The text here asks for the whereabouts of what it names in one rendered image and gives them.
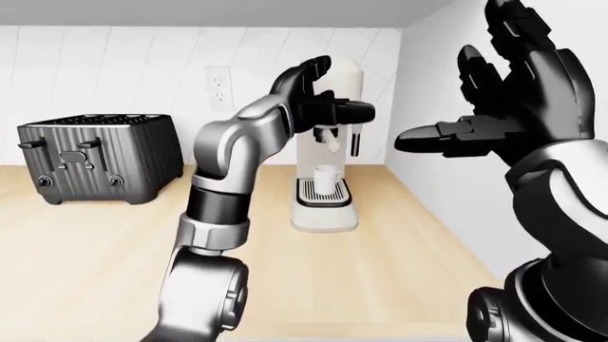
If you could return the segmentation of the white espresso coffee machine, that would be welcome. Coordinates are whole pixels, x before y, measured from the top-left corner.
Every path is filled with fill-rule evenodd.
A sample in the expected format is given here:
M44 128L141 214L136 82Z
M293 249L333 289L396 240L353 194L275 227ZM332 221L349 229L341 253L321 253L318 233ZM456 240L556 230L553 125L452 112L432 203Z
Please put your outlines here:
M291 224L306 233L346 233L359 219L345 180L348 124L320 125L296 136Z

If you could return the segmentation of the dark grey four-slot toaster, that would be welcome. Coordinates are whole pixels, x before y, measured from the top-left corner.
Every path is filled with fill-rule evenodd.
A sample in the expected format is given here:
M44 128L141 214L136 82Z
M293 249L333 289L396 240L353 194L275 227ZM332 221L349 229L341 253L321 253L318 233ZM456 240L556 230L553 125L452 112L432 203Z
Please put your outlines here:
M21 124L17 133L33 185L48 204L144 204L183 175L168 115L85 114Z

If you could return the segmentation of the white wall power outlet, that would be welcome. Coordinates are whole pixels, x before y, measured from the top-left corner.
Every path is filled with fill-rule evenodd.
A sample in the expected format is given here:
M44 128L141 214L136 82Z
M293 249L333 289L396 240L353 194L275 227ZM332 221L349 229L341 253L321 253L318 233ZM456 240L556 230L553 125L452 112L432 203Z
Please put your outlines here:
M233 110L233 93L229 67L206 67L206 89L211 110Z

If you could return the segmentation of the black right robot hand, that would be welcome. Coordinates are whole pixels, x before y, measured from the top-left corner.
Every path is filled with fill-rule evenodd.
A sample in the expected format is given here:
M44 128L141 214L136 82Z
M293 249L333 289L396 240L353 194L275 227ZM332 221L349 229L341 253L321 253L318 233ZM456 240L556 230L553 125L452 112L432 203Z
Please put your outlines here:
M594 139L595 92L575 53L556 47L551 28L521 0L486 0L484 16L508 75L474 46L462 47L457 65L472 115L406 130L394 148L446 158L496 153L514 165L551 143Z

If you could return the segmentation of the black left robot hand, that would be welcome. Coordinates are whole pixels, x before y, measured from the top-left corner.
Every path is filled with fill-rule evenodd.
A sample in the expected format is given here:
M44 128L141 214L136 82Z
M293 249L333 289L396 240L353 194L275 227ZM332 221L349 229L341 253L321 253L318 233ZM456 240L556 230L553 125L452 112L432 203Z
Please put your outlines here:
M289 136L304 133L317 125L366 124L375 119L373 104L338 99L333 90L314 93L317 82L332 67L330 56L317 56L289 67L277 76L270 93L286 103L285 129Z

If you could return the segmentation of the white ceramic mug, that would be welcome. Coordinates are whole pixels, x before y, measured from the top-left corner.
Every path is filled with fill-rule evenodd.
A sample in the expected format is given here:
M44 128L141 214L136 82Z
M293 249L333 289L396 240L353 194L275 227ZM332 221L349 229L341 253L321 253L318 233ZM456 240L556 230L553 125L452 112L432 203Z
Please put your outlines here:
M313 170L313 187L315 193L329 196L335 191L341 171L331 164L319 164Z

